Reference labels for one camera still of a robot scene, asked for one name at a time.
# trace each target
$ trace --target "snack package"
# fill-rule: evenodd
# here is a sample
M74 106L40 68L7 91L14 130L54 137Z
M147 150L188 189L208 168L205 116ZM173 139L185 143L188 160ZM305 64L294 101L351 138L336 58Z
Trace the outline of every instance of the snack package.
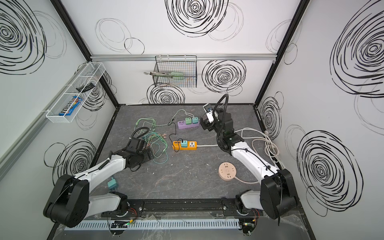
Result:
M81 98L76 98L76 96L73 96L71 101L65 106L65 108L59 113L59 116L70 116L73 112L73 110L79 106L80 102L82 101Z

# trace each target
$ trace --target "black wire basket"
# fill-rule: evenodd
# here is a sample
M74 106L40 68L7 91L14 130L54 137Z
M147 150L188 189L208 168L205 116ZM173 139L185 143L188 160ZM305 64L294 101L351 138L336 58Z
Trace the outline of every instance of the black wire basket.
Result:
M155 86L177 86L179 88L195 88L197 85L197 56L167 55L156 56L154 72L170 74L182 73L182 76L152 76Z

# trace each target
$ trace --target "round power socket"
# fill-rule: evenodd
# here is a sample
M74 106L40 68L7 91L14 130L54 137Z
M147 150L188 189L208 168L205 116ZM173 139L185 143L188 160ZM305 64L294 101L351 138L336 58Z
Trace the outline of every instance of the round power socket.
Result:
M218 175L224 181L231 181L236 176L236 168L230 162L223 162L218 168Z

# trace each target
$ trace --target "wall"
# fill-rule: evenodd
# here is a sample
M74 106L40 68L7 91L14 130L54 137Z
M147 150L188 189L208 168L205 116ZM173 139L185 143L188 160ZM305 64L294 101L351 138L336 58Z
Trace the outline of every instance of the wall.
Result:
M85 60L49 0L0 0L0 5L2 155ZM5 27L3 19L12 24ZM23 50L12 47L24 41ZM6 66L10 57L23 62ZM72 123L45 125L0 182L1 239L47 238L53 223L43 209L54 182L89 167L113 112L98 84Z
M383 9L312 0L259 105L318 240L382 238Z
M93 55L166 55L275 53L299 0L209 0L177 5L178 2L96 0L90 5L85 0L64 0L63 4ZM118 94L119 103L206 103L215 102L224 93L233 96L230 103L252 103L271 61L214 61L209 63L208 73L204 71L208 62L198 62L197 86L156 85L154 91L162 92L160 102L145 100L154 82L143 72L153 71L155 62L105 64L113 69L110 74L114 84L124 93ZM186 76L185 70L175 71ZM135 92L124 91L130 88Z
M0 156L85 61L49 1L1 3L0 92L9 104L2 106Z

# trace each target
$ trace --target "green cable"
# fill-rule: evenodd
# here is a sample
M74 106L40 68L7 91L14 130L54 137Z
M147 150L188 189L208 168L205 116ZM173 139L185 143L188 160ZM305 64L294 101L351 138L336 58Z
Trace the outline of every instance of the green cable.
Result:
M178 114L179 111L184 111L184 112L185 112L185 115L194 117L193 114L191 114L191 113L187 113L184 109L179 109L179 110L175 113L175 115L173 115L173 117L172 117L172 119L169 121L169 123L172 122L172 121L174 120L175 116ZM164 152L165 152L166 155L167 155L167 159L166 159L164 162L156 162L155 159L153 159L153 161L154 161L155 163L157 163L157 164L163 164L163 163L166 163L166 162L168 161L168 158L169 158L168 153L167 153L168 143L167 143L167 141L165 141L165 139L160 135L160 133L155 132L155 129L156 129L157 126L168 126L169 123L168 123L168 124L160 124L160 125L157 125L157 124L156 124L156 120L155 120L154 118L139 118L139 120L138 120L138 121L136 122L136 124L135 124L135 127L133 128L134 130L136 130L136 126L139 125L140 121L142 121L142 120L144 120L144 122L143 122L143 127L144 127L144 125L145 125L146 123L149 124L149 125L151 126L151 127L149 128L149 130L150 130L151 132L148 132L148 133L147 133L146 135L144 135L142 138L143 138L147 143L150 143L150 144L151 144L150 147L151 147L151 149L152 149L152 152L154 152L153 156L154 156L155 158L159 158L159 157L161 157L161 155L162 155ZM164 144L164 149L163 149L163 151L160 153L160 155L156 156L156 154L160 151L160 148L161 148L161 147L160 147L160 144L158 143L158 141L160 141L160 142L162 142L162 143ZM157 144L157 145L159 146L159 149L158 149L156 152L154 151L154 149L153 149L153 147L152 147L152 144Z
M144 135L143 136L143 139L146 141L146 142L148 142L148 143L150 143L151 144L151 149L152 149L152 152L153 152L153 156L155 157L155 158L159 158L159 157L161 157L161 155L163 154L163 152L165 152L166 153L166 155L167 155L167 159L164 161L164 162L156 162L155 161L155 159L153 159L153 161L155 162L155 163L157 163L157 164L163 164L163 163L166 163L167 161L168 161L168 153L167 153L167 148L168 148L168 143L167 143L167 141L165 141L165 139L162 137L162 136L160 136L160 134L159 133L157 133L157 132L149 132L149 133L147 133L146 135ZM157 142L157 141L161 141L163 144L164 144L164 150L160 153L160 155L156 155L159 151L160 151L160 144ZM153 144L157 144L158 146L159 146L159 149L155 152L155 150L154 150L154 148L153 148Z

